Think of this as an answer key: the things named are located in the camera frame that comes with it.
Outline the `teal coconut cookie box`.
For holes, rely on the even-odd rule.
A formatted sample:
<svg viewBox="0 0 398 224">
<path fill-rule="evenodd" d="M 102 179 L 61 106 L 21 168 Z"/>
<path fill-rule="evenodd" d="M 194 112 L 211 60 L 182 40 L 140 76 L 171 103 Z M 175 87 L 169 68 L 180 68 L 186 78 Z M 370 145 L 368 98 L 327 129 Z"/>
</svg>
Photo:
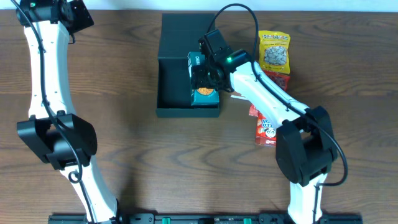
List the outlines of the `teal coconut cookie box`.
<svg viewBox="0 0 398 224">
<path fill-rule="evenodd" d="M 220 102 L 218 92 L 208 87 L 197 87 L 198 83 L 203 82 L 200 75 L 205 74 L 205 56 L 200 52 L 189 52 L 187 59 L 191 84 L 191 105 L 197 107 L 217 107 Z"/>
</svg>

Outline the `black gift box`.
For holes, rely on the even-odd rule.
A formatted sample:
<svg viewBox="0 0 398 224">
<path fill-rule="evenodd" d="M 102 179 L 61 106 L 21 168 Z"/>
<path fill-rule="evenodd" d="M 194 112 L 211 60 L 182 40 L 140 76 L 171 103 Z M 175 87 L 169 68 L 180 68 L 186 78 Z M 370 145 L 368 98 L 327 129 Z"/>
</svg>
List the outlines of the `black gift box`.
<svg viewBox="0 0 398 224">
<path fill-rule="evenodd" d="M 191 105 L 188 53 L 199 52 L 198 40 L 214 18 L 211 13 L 164 13 L 158 53 L 156 114 L 160 118 L 217 118 L 219 104 Z"/>
</svg>

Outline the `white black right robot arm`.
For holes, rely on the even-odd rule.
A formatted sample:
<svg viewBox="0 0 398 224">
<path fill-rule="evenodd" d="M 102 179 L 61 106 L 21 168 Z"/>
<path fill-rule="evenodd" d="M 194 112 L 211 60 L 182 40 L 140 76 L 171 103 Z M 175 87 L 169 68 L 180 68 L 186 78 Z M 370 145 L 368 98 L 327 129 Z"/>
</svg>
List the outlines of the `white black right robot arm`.
<svg viewBox="0 0 398 224">
<path fill-rule="evenodd" d="M 317 223 L 326 177 L 343 157 L 329 114 L 288 95 L 245 50 L 234 51 L 220 31 L 208 32 L 198 44 L 204 61 L 192 68 L 192 88 L 235 91 L 268 119 L 275 129 L 275 159 L 290 182 L 288 214 L 294 223 Z"/>
</svg>

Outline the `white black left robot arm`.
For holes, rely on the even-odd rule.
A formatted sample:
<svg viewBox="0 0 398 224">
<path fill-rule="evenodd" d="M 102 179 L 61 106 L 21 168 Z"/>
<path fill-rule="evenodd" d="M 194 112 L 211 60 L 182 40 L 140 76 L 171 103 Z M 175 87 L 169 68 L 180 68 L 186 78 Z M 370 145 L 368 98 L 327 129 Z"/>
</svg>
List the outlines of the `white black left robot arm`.
<svg viewBox="0 0 398 224">
<path fill-rule="evenodd" d="M 85 214 L 54 215 L 51 222 L 122 223 L 119 203 L 108 189 L 95 154 L 92 124 L 76 115 L 68 77 L 68 46 L 75 33 L 93 26 L 83 1 L 13 1 L 29 45 L 32 96 L 28 119 L 17 123 L 17 134 L 44 163 L 71 183 Z"/>
</svg>

